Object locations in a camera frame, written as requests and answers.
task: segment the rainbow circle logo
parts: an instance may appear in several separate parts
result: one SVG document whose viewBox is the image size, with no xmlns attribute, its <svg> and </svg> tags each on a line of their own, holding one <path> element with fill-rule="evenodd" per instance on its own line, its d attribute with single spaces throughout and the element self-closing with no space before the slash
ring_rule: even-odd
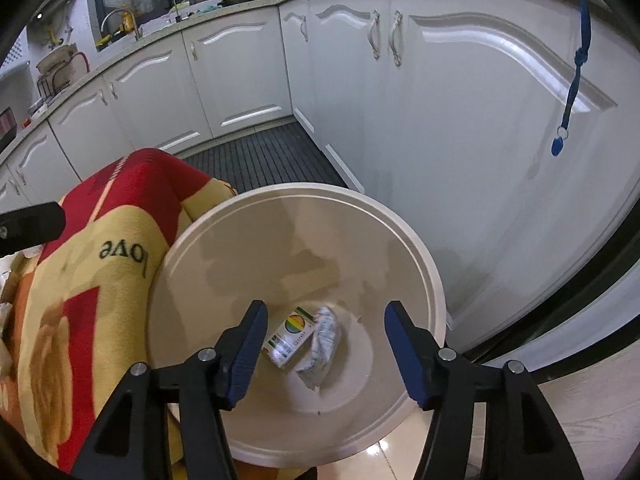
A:
<svg viewBox="0 0 640 480">
<path fill-rule="evenodd" d="M 299 334 L 304 330 L 305 327 L 305 319 L 298 314 L 292 314 L 287 317 L 287 320 L 284 322 L 284 328 L 287 329 L 287 332 L 291 332 L 292 334 Z"/>
</svg>

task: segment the blue gripper pad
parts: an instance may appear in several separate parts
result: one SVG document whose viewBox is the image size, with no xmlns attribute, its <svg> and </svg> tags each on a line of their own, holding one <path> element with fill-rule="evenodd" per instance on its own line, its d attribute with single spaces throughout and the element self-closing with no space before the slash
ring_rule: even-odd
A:
<svg viewBox="0 0 640 480">
<path fill-rule="evenodd" d="M 399 317 L 396 304 L 402 309 L 400 315 L 403 315 L 402 317 L 405 317 L 411 323 L 404 308 L 401 306 L 402 304 L 399 301 L 392 301 L 385 309 L 386 338 L 389 339 L 389 344 L 396 358 L 396 363 L 400 369 L 400 375 L 409 397 L 424 409 L 430 397 L 426 390 L 424 369 Z"/>
<path fill-rule="evenodd" d="M 255 316 L 248 328 L 243 327 L 245 320 L 249 316 Z M 264 338 L 267 335 L 267 307 L 261 301 L 252 302 L 244 319 L 238 328 L 245 328 L 246 336 L 240 344 L 236 358 L 228 367 L 228 389 L 226 390 L 226 400 L 234 407 L 246 395 L 249 389 L 249 382 L 254 374 L 255 364 L 260 355 L 260 349 Z"/>
</svg>

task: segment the black floor mat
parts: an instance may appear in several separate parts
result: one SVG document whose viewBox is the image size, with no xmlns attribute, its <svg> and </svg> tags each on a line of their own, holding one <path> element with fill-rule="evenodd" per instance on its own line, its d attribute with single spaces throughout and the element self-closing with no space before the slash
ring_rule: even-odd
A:
<svg viewBox="0 0 640 480">
<path fill-rule="evenodd" d="M 191 155 L 185 162 L 228 182 L 240 193 L 283 182 L 320 182 L 346 187 L 298 123 L 230 140 Z"/>
</svg>

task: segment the metal bolt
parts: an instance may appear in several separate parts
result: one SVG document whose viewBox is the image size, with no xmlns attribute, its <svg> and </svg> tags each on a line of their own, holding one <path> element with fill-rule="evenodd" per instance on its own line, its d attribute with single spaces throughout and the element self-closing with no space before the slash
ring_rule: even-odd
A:
<svg viewBox="0 0 640 480">
<path fill-rule="evenodd" d="M 144 363 L 136 363 L 129 369 L 129 371 L 131 372 L 131 375 L 142 375 L 146 372 L 146 365 Z"/>
<path fill-rule="evenodd" d="M 438 350 L 438 356 L 443 361 L 453 361 L 453 359 L 458 357 L 458 354 L 456 354 L 456 351 L 453 348 L 441 348 Z"/>
<path fill-rule="evenodd" d="M 509 364 L 507 364 L 507 367 L 514 374 L 521 374 L 524 371 L 524 364 L 522 364 L 520 361 L 509 361 Z"/>
<path fill-rule="evenodd" d="M 201 361 L 211 361 L 216 356 L 216 351 L 213 348 L 203 348 L 198 352 L 198 359 Z"/>
</svg>

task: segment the white bowl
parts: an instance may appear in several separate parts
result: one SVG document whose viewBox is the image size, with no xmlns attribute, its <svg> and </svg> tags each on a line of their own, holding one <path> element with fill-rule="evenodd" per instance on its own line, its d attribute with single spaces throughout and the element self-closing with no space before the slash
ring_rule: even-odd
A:
<svg viewBox="0 0 640 480">
<path fill-rule="evenodd" d="M 444 341 L 444 292 L 420 238 L 388 208 L 340 187 L 263 187 L 190 226 L 152 291 L 152 365 L 178 364 L 212 346 L 254 299 L 267 304 L 270 333 L 296 306 L 313 313 L 322 304 L 334 309 L 344 332 L 319 394 L 297 377 L 295 362 L 283 371 L 258 358 L 247 396 L 223 412 L 233 457 L 257 465 L 335 462 L 408 416 L 415 403 L 384 329 L 389 301 L 401 300 L 417 326 Z"/>
</svg>

